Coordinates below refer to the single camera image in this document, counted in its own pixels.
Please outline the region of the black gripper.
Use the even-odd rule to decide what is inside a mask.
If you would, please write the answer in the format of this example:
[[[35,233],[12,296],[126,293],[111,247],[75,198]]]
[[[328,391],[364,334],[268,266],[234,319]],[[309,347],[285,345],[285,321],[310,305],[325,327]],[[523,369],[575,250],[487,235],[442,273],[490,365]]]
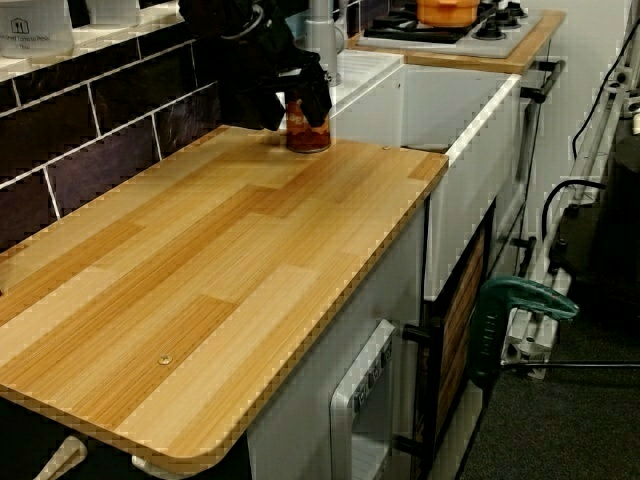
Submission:
[[[215,42],[223,98],[237,100],[234,126],[277,131],[285,114],[277,94],[292,91],[312,127],[325,122],[330,76],[319,54],[295,45],[280,8],[217,8]]]

